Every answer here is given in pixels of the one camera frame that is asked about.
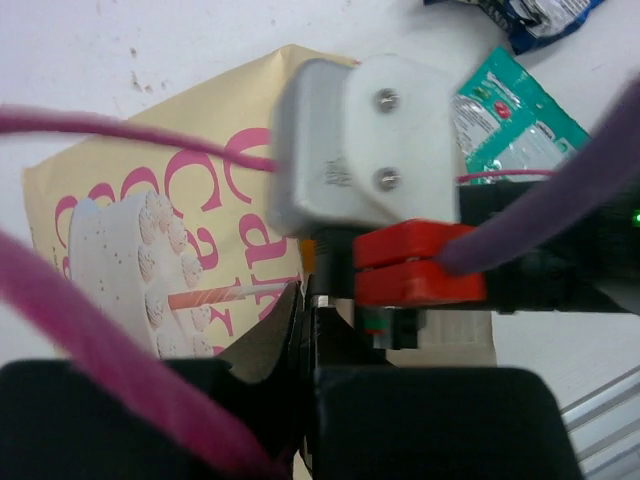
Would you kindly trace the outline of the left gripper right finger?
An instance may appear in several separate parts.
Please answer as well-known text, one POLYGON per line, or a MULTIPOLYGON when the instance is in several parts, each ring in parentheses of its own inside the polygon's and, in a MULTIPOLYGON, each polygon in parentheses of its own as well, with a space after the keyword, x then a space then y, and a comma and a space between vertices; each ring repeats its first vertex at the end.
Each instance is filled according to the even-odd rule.
POLYGON ((302 455, 316 479, 578 479, 555 397, 519 368, 404 368, 307 300, 302 455))

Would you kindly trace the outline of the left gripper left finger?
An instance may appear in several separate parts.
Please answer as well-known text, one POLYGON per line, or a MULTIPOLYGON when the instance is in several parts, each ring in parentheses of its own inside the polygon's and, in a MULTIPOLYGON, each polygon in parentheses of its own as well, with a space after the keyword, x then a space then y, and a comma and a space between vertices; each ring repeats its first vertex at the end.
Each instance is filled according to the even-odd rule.
MULTIPOLYGON (((226 408, 290 479, 299 446, 300 381, 290 349, 303 299, 289 284, 268 316, 215 358, 170 360, 186 382, 226 408)), ((97 386, 71 362, 21 360, 1 369, 4 479, 223 479, 220 472, 97 386)))

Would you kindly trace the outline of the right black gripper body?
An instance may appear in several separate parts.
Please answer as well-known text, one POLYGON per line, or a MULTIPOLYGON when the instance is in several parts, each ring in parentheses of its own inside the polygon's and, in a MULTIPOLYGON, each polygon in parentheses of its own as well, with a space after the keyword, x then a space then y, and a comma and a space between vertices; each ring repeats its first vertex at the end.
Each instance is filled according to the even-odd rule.
POLYGON ((639 185, 542 245, 484 273, 484 297, 433 303, 411 287, 432 271, 426 260, 401 259, 365 275, 354 266, 354 240, 361 228, 325 228, 315 239, 311 296, 354 299, 368 286, 375 299, 355 307, 355 328, 368 342, 389 335, 393 349, 415 349, 418 313, 436 311, 519 311, 637 313, 639 311, 639 185))

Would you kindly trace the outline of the teal mint candy packet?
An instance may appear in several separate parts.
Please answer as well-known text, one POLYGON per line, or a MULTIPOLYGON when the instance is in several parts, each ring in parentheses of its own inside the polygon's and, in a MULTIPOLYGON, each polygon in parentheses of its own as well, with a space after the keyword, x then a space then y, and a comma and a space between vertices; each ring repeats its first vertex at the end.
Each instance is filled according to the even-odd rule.
POLYGON ((536 181, 589 140, 503 48, 494 49, 452 99, 467 184, 536 181))

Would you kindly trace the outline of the pink and cream paper bag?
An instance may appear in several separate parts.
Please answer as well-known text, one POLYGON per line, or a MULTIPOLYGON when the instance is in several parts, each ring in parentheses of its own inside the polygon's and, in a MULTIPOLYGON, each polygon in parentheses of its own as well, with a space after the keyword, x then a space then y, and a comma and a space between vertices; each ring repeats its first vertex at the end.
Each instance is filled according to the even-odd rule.
MULTIPOLYGON (((1 296, 97 386, 223 479, 268 473, 251 430, 166 367, 215 358, 295 283, 309 291, 298 243, 266 218, 273 108, 301 64, 350 62, 286 46, 144 113, 138 122, 6 109, 5 132, 82 133, 86 141, 28 170, 33 244, 1 240, 1 296)), ((302 324, 290 349, 308 376, 302 324)))

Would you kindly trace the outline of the dark blue chips bag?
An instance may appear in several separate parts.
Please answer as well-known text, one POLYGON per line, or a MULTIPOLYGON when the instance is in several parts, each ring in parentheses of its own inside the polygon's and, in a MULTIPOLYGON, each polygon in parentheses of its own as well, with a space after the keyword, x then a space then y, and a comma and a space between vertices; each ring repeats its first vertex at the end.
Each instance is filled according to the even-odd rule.
POLYGON ((545 48, 572 35, 602 0, 470 0, 507 35, 516 55, 545 48))

